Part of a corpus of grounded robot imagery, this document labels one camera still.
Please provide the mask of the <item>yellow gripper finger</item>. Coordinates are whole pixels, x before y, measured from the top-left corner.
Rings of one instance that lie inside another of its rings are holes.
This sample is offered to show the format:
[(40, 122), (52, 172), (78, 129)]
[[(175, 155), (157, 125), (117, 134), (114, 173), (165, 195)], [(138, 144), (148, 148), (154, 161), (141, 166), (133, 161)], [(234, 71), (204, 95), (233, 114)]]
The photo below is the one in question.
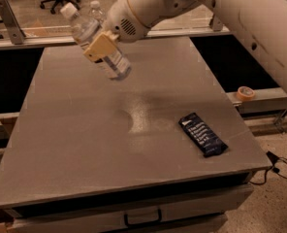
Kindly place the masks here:
[(104, 58), (117, 50), (119, 36), (110, 30), (99, 33), (83, 55), (92, 62)]

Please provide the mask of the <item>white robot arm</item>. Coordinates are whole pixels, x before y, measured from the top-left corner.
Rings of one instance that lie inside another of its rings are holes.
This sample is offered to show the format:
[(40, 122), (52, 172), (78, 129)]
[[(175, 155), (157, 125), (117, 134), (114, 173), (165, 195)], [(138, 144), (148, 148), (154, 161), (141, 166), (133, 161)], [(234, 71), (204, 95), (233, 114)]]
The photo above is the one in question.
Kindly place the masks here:
[(201, 5), (230, 30), (287, 93), (286, 0), (117, 0), (84, 55), (98, 60), (111, 54), (119, 41), (142, 39), (162, 20)]

